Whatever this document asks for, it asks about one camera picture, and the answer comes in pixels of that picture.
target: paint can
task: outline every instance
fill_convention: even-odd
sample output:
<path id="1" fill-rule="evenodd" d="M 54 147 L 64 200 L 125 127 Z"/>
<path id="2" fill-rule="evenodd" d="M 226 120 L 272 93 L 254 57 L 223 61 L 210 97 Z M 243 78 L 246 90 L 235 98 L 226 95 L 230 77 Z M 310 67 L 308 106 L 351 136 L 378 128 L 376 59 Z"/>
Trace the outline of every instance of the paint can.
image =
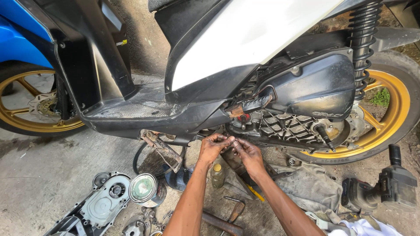
<path id="1" fill-rule="evenodd" d="M 165 200 L 166 188 L 154 175 L 141 173 L 131 181 L 129 196 L 137 204 L 155 208 Z"/>

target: forearm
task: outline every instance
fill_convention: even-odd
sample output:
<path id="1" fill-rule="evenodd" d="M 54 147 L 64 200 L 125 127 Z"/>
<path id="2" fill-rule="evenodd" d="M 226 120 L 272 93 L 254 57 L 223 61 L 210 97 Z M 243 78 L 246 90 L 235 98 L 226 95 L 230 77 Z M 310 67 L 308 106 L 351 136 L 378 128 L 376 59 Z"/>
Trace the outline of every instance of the forearm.
<path id="1" fill-rule="evenodd" d="M 288 236 L 325 236 L 265 172 L 256 180 Z"/>
<path id="2" fill-rule="evenodd" d="M 197 162 L 164 235 L 199 236 L 208 164 Z"/>

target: scooter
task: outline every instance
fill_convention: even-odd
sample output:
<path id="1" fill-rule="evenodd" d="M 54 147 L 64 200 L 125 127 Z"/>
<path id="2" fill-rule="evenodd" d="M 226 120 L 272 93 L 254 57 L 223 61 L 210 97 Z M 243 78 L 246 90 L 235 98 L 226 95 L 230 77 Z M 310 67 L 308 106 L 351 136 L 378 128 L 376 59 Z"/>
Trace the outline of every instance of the scooter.
<path id="1" fill-rule="evenodd" d="M 171 144 L 222 130 L 303 161 L 341 164 L 396 143 L 420 119 L 419 65 L 389 50 L 419 29 L 378 27 L 380 0 L 149 0 L 171 51 L 164 79 L 134 84 L 126 23 L 108 0 L 0 2 L 0 126 L 26 135 L 83 125 Z M 349 29 L 305 33 L 350 13 Z M 52 81 L 40 91 L 30 81 Z M 11 84 L 31 99 L 4 102 Z M 363 106 L 386 88 L 386 113 Z"/>

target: yellow cap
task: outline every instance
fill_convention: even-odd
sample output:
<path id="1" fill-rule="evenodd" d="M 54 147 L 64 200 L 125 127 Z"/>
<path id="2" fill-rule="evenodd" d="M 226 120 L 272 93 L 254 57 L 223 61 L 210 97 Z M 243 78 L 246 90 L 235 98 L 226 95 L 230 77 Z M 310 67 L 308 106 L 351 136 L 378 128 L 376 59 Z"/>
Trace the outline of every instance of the yellow cap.
<path id="1" fill-rule="evenodd" d="M 221 169 L 222 169 L 222 166 L 220 164 L 215 164 L 213 166 L 213 170 L 216 171 L 216 172 L 219 172 Z"/>

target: green plant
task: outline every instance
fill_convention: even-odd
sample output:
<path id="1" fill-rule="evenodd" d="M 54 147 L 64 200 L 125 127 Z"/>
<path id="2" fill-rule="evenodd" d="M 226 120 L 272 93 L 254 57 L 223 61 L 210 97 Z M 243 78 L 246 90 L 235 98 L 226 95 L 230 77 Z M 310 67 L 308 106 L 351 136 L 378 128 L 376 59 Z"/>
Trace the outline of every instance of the green plant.
<path id="1" fill-rule="evenodd" d="M 389 92 L 386 88 L 378 91 L 371 100 L 369 100 L 371 103 L 382 106 L 382 107 L 388 107 L 389 105 Z"/>

